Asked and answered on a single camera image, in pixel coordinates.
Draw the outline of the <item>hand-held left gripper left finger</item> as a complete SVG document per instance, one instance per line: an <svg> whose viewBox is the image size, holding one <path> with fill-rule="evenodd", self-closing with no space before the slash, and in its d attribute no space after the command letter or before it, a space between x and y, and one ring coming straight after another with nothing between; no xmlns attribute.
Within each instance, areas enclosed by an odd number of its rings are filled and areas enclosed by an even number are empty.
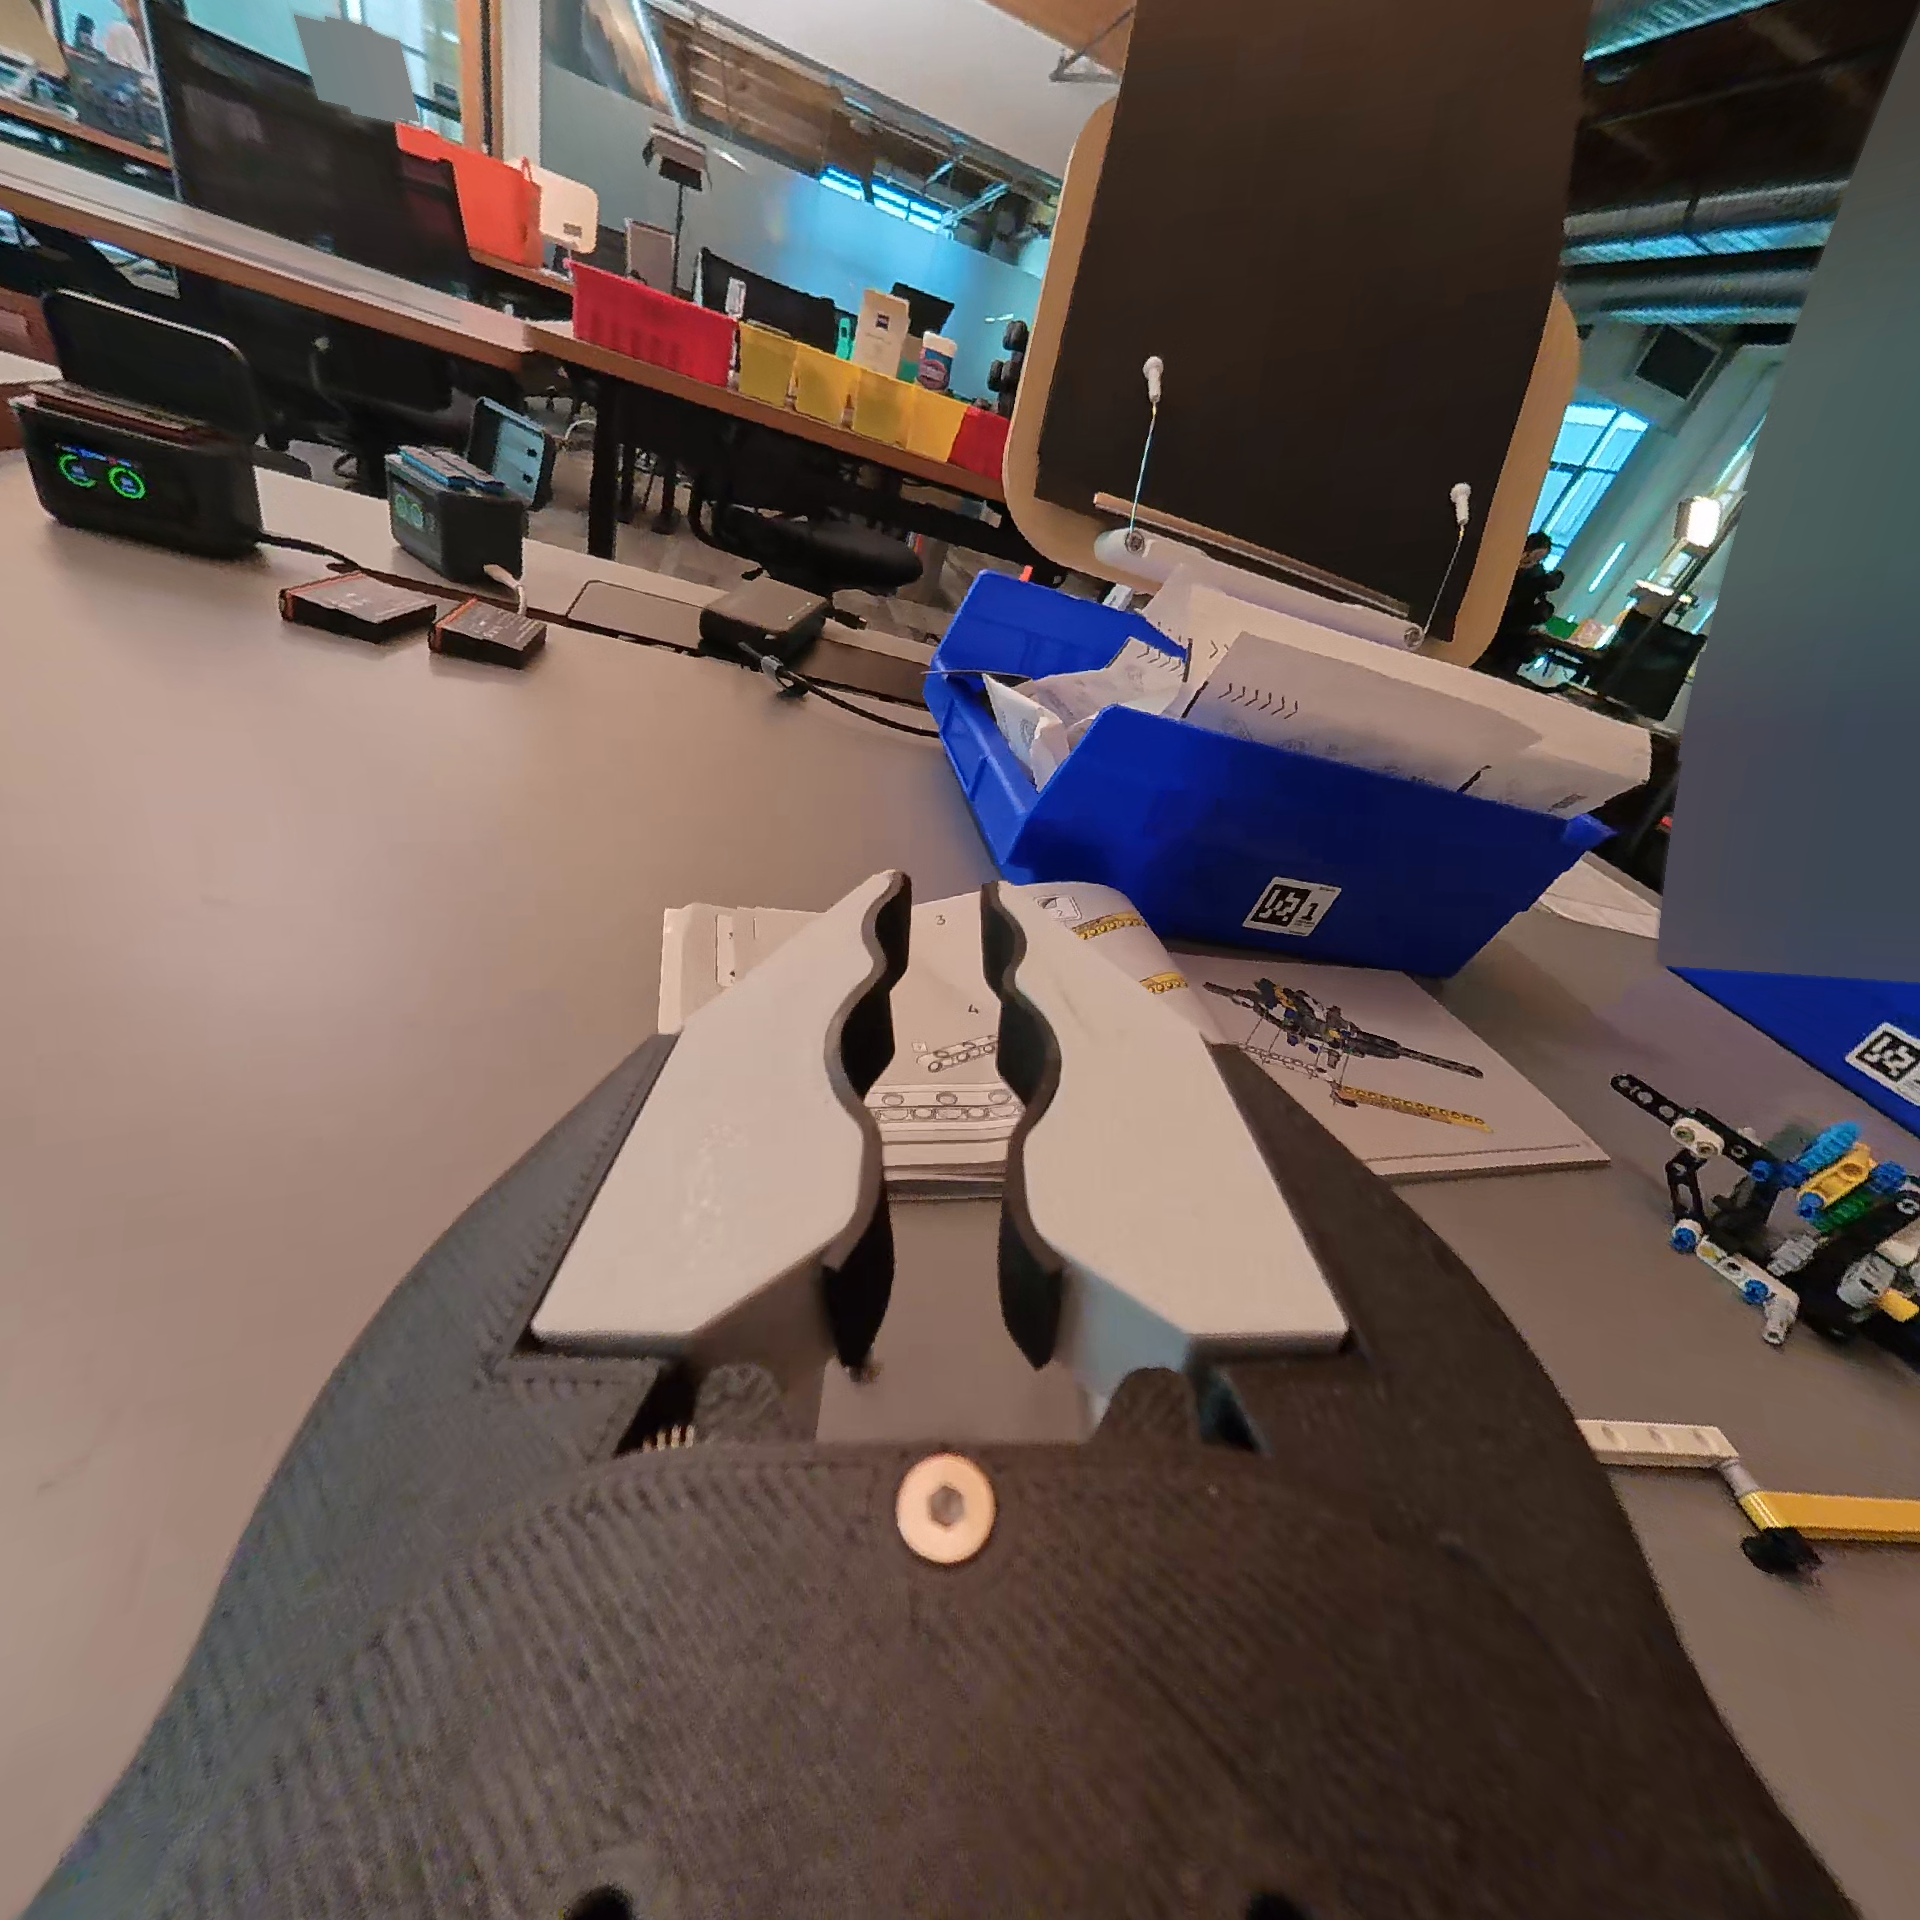
<svg viewBox="0 0 1920 1920"><path fill-rule="evenodd" d="M539 1348L859 1372L895 1242L865 1096L912 885L884 870L683 1019L532 1314Z"/></svg>

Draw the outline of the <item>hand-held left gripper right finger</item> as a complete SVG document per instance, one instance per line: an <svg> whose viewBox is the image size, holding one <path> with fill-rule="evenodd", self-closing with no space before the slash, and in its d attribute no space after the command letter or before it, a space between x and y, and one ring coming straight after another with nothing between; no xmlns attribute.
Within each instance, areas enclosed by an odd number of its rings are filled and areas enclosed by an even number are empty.
<svg viewBox="0 0 1920 1920"><path fill-rule="evenodd" d="M978 916L1020 1105L996 1255L1020 1357L1107 1403L1138 1372L1333 1355L1347 1314L1183 965L1098 882L996 881Z"/></svg>

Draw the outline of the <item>yellow lego beam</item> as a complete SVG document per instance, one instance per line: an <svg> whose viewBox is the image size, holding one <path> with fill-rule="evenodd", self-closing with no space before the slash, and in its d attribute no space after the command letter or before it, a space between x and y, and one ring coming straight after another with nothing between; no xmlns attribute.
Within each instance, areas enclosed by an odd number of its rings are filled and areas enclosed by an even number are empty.
<svg viewBox="0 0 1920 1920"><path fill-rule="evenodd" d="M1768 1490L1734 1456L1717 1465L1752 1536L1769 1546L1917 1546L1917 1500Z"/></svg>

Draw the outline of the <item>lego instruction booklet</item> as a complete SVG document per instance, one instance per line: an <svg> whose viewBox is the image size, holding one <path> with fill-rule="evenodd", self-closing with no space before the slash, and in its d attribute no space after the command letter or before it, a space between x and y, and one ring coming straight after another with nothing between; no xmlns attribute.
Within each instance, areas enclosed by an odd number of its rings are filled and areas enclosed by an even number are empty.
<svg viewBox="0 0 1920 1920"><path fill-rule="evenodd" d="M1607 1153L1402 972L1164 946L1116 891L1039 887L1039 909L1150 997L1228 1044L1392 1182L1583 1170ZM1018 1101L996 1071L979 898L917 902L892 992L893 1059L868 1092L905 1197L997 1188Z"/></svg>

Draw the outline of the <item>white lego beam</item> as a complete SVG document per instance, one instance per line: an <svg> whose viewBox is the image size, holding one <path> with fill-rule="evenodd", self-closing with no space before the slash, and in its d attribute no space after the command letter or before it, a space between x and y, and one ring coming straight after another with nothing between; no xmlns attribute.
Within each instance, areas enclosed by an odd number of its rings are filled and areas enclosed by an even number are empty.
<svg viewBox="0 0 1920 1920"><path fill-rule="evenodd" d="M1577 1418L1576 1429L1607 1470L1720 1475L1740 1463L1734 1445L1712 1425Z"/></svg>

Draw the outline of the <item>partly built lego model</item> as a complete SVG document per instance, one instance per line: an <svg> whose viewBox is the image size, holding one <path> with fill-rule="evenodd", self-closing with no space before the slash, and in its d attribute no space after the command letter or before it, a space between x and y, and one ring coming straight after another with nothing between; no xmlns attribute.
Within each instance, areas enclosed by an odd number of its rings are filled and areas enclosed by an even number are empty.
<svg viewBox="0 0 1920 1920"><path fill-rule="evenodd" d="M1917 1371L1915 1170L1875 1155L1848 1120L1762 1138L1634 1073L1609 1088L1672 1144L1668 1246L1754 1309L1769 1347L1804 1328Z"/></svg>

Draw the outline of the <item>blue plastic bin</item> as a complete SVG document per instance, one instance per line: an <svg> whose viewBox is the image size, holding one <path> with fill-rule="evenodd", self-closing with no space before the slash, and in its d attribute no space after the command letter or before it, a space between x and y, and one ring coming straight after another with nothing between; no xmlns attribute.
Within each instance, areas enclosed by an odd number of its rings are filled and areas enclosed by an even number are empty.
<svg viewBox="0 0 1920 1920"><path fill-rule="evenodd" d="M1705 968L1673 975L1915 1136L1914 981Z"/></svg>
<svg viewBox="0 0 1920 1920"><path fill-rule="evenodd" d="M992 570L923 680L1001 881L1101 885L1167 942L1449 979L1609 837L1550 815L1201 732L1099 715L1043 786L997 731L988 680L1101 669L1148 623Z"/></svg>

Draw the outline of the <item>clear plastic bag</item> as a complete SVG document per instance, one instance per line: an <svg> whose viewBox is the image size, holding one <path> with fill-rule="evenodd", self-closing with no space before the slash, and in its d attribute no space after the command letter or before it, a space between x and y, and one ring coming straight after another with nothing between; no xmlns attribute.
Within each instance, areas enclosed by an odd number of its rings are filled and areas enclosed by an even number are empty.
<svg viewBox="0 0 1920 1920"><path fill-rule="evenodd" d="M979 687L1006 747L1043 791L1101 715L1178 715L1187 701L1187 654L1132 638L1099 669L1021 682L981 677Z"/></svg>

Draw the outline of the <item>white paper sheets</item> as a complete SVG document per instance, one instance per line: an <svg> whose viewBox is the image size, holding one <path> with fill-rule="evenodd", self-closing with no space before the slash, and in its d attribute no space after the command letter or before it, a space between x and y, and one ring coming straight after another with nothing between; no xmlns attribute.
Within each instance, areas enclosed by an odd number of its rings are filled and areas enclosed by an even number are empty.
<svg viewBox="0 0 1920 1920"><path fill-rule="evenodd" d="M1652 773L1640 726L1244 600L1191 569L1145 617L1187 653L1178 716L1208 734L1556 818Z"/></svg>

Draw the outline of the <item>black power adapter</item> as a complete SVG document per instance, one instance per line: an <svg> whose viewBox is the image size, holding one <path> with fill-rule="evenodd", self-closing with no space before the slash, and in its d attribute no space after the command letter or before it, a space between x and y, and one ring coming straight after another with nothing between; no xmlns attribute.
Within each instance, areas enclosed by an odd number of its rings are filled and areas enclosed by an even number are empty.
<svg viewBox="0 0 1920 1920"><path fill-rule="evenodd" d="M760 658L796 662L819 638L830 613L828 597L762 574L698 613L698 653L744 666Z"/></svg>

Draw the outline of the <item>black office chair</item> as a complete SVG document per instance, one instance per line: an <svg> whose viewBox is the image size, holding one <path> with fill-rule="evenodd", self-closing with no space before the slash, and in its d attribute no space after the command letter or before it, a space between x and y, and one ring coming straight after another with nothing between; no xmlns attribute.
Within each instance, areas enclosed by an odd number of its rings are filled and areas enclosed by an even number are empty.
<svg viewBox="0 0 1920 1920"><path fill-rule="evenodd" d="M714 500L687 524L709 548L821 600L845 593L885 599L923 578L923 562L905 541L843 519L763 515Z"/></svg>

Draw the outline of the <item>small black battery charger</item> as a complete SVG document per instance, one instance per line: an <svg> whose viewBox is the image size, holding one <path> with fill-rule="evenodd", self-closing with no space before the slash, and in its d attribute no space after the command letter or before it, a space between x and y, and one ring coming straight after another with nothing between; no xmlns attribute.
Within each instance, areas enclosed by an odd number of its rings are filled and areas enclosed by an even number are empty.
<svg viewBox="0 0 1920 1920"><path fill-rule="evenodd" d="M553 494L561 444L532 417L482 398L462 451L389 451L384 472L394 541L459 587L519 580L526 527Z"/></svg>

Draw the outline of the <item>large red bin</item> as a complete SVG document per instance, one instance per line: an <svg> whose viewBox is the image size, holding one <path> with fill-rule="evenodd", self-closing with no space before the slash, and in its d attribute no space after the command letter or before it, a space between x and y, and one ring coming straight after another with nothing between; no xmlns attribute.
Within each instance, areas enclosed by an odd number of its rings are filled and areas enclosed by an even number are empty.
<svg viewBox="0 0 1920 1920"><path fill-rule="evenodd" d="M575 340L705 387L727 387L737 343L729 314L584 260L572 263L569 281Z"/></svg>

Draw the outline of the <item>grey board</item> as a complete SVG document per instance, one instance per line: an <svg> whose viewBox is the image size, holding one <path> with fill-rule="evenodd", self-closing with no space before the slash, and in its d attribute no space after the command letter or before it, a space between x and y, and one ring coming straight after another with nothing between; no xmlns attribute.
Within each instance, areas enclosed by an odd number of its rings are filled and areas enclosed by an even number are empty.
<svg viewBox="0 0 1920 1920"><path fill-rule="evenodd" d="M1890 984L1917 957L1917 52L1814 270L1695 664L1673 968Z"/></svg>

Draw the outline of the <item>large black battery charger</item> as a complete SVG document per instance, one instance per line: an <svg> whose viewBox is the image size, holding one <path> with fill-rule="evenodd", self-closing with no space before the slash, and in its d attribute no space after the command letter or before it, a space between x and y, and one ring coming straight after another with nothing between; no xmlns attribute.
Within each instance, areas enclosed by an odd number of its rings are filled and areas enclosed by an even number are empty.
<svg viewBox="0 0 1920 1920"><path fill-rule="evenodd" d="M225 337L55 291L60 377L12 396L35 497L62 527L239 561L264 541L251 368Z"/></svg>

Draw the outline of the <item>black panel with wooden rim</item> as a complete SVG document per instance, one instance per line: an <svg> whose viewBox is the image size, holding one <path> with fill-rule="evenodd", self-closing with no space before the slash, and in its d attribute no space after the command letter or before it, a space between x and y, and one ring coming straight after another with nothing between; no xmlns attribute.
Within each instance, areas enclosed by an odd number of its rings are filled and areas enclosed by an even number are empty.
<svg viewBox="0 0 1920 1920"><path fill-rule="evenodd" d="M1020 534L1166 521L1472 660L1550 340L1591 4L1145 3L1073 145L1003 485Z"/></svg>

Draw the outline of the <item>long wooden desk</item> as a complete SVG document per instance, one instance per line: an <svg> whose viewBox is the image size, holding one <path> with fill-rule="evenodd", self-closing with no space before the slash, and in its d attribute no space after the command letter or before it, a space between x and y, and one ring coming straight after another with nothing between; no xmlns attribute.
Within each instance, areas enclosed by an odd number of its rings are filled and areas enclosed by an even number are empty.
<svg viewBox="0 0 1920 1920"><path fill-rule="evenodd" d="M4 146L1 207L25 222L95 238L140 259L495 372L527 377L542 363L559 365L618 388L659 395L714 417L830 448L840 458L962 499L996 507L1006 502L996 475L933 460L787 407L739 396L724 385L714 387L595 343L579 343L566 324L526 322L471 301L457 301L220 215L147 194L125 181L93 175L54 156Z"/></svg>

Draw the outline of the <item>orange crate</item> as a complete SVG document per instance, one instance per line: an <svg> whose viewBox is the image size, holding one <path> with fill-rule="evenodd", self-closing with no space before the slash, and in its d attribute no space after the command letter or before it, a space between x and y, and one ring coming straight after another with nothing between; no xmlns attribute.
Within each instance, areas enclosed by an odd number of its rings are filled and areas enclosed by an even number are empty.
<svg viewBox="0 0 1920 1920"><path fill-rule="evenodd" d="M415 125L395 123L394 134L403 154L450 167L466 248L476 263L543 268L539 186L526 163L487 156Z"/></svg>

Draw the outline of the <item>dark monitor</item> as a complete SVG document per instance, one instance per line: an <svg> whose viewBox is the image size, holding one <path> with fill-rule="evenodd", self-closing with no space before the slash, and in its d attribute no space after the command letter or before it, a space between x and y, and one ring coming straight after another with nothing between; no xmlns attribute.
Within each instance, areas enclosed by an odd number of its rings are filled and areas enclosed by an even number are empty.
<svg viewBox="0 0 1920 1920"><path fill-rule="evenodd" d="M149 13L165 149L180 200L367 268L395 273L408 238L389 125L323 105L296 68Z"/></svg>

